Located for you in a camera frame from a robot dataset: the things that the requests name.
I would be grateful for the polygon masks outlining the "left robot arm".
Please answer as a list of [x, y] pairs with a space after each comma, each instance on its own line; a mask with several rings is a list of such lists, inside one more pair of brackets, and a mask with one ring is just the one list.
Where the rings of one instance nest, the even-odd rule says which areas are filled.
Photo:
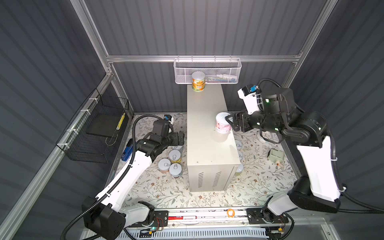
[[94, 198], [87, 197], [82, 203], [82, 212], [63, 230], [60, 238], [65, 240], [69, 230], [80, 220], [87, 229], [95, 233], [92, 240], [104, 238], [115, 240], [128, 226], [144, 222], [150, 224], [154, 218], [154, 208], [140, 202], [138, 207], [124, 209], [126, 196], [139, 177], [152, 165], [158, 155], [170, 146], [182, 146], [184, 132], [175, 132], [173, 117], [154, 116], [153, 130], [139, 141], [136, 140], [136, 125], [146, 115], [138, 117], [132, 126], [132, 154], [116, 177]]

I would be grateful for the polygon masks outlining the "green labelled can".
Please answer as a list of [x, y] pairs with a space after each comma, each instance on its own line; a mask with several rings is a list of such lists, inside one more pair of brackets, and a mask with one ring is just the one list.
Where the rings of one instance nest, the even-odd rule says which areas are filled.
[[158, 163], [158, 169], [162, 174], [167, 174], [169, 173], [171, 164], [169, 159], [161, 159]]

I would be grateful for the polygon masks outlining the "pink labelled can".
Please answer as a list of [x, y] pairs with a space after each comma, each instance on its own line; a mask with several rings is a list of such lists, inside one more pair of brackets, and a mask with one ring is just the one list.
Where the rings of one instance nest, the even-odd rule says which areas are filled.
[[219, 134], [228, 134], [231, 131], [231, 125], [227, 122], [226, 117], [230, 114], [226, 112], [221, 112], [216, 115], [216, 131]]

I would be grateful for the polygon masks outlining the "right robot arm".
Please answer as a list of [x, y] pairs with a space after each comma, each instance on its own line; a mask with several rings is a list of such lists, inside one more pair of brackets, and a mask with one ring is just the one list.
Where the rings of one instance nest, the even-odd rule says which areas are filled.
[[264, 91], [260, 85], [238, 90], [246, 110], [226, 117], [236, 132], [253, 129], [278, 134], [294, 151], [294, 162], [304, 172], [283, 192], [273, 194], [258, 211], [266, 223], [284, 218], [290, 211], [303, 209], [321, 213], [339, 213], [341, 197], [359, 206], [358, 214], [382, 214], [384, 210], [351, 197], [340, 179], [336, 142], [326, 118], [315, 111], [304, 111], [296, 103], [293, 91], [277, 85]]

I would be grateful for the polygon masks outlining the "yellow orange labelled can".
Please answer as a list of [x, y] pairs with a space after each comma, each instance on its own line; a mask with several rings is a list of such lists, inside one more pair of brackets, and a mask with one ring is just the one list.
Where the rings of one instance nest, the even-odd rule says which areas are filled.
[[203, 72], [192, 73], [192, 88], [195, 92], [202, 92], [205, 88], [206, 75]]

